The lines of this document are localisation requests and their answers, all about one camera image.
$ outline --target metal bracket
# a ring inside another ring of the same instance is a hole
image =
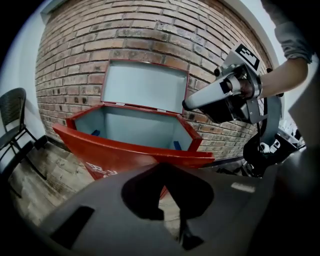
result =
[[[259,123],[260,121],[266,119],[268,114],[260,115],[259,104],[257,98],[247,99],[246,106],[249,114],[249,120],[251,124]]]

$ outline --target black slot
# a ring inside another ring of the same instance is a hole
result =
[[[71,249],[94,211],[87,206],[79,207],[50,237],[63,247]]]

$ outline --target black chair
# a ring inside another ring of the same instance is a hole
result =
[[[21,147],[19,146],[17,140],[21,138],[25,133],[28,133],[31,138],[36,142],[37,139],[30,133],[27,129],[26,125],[24,124],[25,120],[25,103],[26,103],[26,91],[23,88],[16,88],[6,92],[4,95],[0,97],[0,113],[1,119],[3,122],[5,134],[0,137],[0,150],[4,149],[6,146],[8,148],[5,150],[3,155],[0,157],[0,161],[8,152],[9,149],[17,156],[17,153],[14,149],[18,149],[21,151]],[[13,121],[19,120],[19,124],[14,128],[7,130],[7,125],[12,123]],[[34,166],[34,164],[30,161],[30,159],[26,156],[27,152],[24,154],[23,158],[29,163],[32,169],[35,170],[37,174],[44,180],[46,177],[38,171],[38,169]]]

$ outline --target red cooler box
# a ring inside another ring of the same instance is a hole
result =
[[[188,79],[173,67],[110,60],[101,104],[53,129],[95,180],[155,163],[202,167],[213,154],[197,152],[202,138],[180,115]]]

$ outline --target cooler lid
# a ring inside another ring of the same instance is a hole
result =
[[[149,62],[111,59],[102,102],[123,103],[182,113],[188,71]]]

